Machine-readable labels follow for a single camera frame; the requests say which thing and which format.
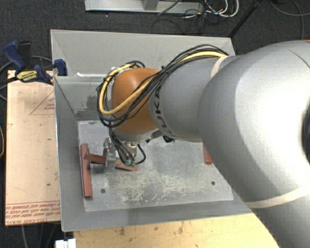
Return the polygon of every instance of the wooden board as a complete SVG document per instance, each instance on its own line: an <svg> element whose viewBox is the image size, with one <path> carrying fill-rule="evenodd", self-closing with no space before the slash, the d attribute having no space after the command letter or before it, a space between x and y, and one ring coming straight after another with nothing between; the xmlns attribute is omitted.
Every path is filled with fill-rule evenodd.
<svg viewBox="0 0 310 248"><path fill-rule="evenodd" d="M74 232L78 248L278 248L254 214Z"/></svg>

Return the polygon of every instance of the cardboard sheet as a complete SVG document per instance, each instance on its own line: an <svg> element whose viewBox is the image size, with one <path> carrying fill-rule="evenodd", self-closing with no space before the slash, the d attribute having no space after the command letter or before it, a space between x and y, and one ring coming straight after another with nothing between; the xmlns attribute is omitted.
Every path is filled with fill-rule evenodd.
<svg viewBox="0 0 310 248"><path fill-rule="evenodd" d="M6 139L5 225L59 221L53 86L8 84Z"/></svg>

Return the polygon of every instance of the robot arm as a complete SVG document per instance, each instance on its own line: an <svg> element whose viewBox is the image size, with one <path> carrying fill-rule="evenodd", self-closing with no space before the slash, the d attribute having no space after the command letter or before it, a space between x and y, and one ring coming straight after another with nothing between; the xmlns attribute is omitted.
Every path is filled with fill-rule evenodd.
<svg viewBox="0 0 310 248"><path fill-rule="evenodd" d="M131 147L156 136L204 142L281 247L310 247L310 163L303 147L310 43L278 43L241 56L201 49L178 55L162 71L131 64L107 77L115 77L114 109L102 107L100 117L122 161L131 164ZM99 95L100 108L103 101Z"/></svg>

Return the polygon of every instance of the clamp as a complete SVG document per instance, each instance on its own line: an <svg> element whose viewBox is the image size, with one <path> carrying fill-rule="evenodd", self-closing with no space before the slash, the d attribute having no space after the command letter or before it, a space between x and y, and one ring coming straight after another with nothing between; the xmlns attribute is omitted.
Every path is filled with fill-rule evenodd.
<svg viewBox="0 0 310 248"><path fill-rule="evenodd" d="M5 56L18 67L15 72L15 78L17 80L23 83L39 82L52 85L53 76L68 75L67 66L62 59L55 60L54 64L50 66L57 70L53 76L47 74L40 65L33 65L30 50L31 43L28 41L17 43L17 41L14 40L8 43L4 48Z"/></svg>

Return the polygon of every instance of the yellow cable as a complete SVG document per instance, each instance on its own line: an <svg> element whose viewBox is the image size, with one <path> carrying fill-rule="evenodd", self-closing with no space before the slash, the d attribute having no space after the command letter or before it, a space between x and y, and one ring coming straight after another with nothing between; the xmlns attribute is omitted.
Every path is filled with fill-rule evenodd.
<svg viewBox="0 0 310 248"><path fill-rule="evenodd" d="M113 70L113 71L107 76L107 78L110 77L110 76L114 76L116 73L119 73L120 71L124 71L124 70L126 70L126 69L129 69L131 66L132 66L132 64L123 65L123 66L121 66L121 67L119 67L119 68ZM99 109L100 109L100 111L101 111L101 113L102 113L103 115L112 115L112 114L114 114L114 113L117 112L117 111L115 111L115 112L106 111L106 110L104 110L104 108L103 108L103 97L104 97L104 93L105 93L106 90L107 90L108 84L109 84L109 83L108 83L107 80L104 81L103 86L102 86L102 88L101 88L101 92L100 92L100 98L99 98Z"/></svg>
<svg viewBox="0 0 310 248"><path fill-rule="evenodd" d="M185 57L184 59L182 59L181 61L183 60L188 60L190 58L194 58L194 57L200 57L200 56L213 56L213 57L226 57L225 54L222 54L222 53L218 53L218 52L198 52L198 53L194 53L190 56L187 56Z"/></svg>
<svg viewBox="0 0 310 248"><path fill-rule="evenodd" d="M200 56L213 56L213 57L226 57L225 54L222 54L222 53L218 53L218 52L211 52L211 51L206 51L206 52L198 52L198 53L194 53L194 54L191 54L190 56L187 56L185 57L184 59L182 59L181 61L183 60L187 60L187 59L190 59L190 58L194 58L194 57L200 57ZM125 68L125 66L122 66L116 70L114 70L113 72L111 72L109 74L109 76L111 75L114 75L116 74L117 72L119 72L121 69L127 69ZM150 82L150 79L148 81L146 81L136 92L134 92L132 95L130 95L128 98L126 98L123 102L121 102L117 107L115 107L113 110L110 110L110 111L107 111L107 110L104 110L103 108L103 97L104 97L104 93L107 89L107 85L108 85L108 82L105 81L103 86L102 86L102 89L101 89L101 92L100 92L100 99L99 99L99 109L100 109L100 112L103 114L103 115L113 115L115 113L117 113L118 111L120 111L124 106L126 106L131 100L133 100L134 98L136 98L145 88L146 86L148 85L148 83Z"/></svg>

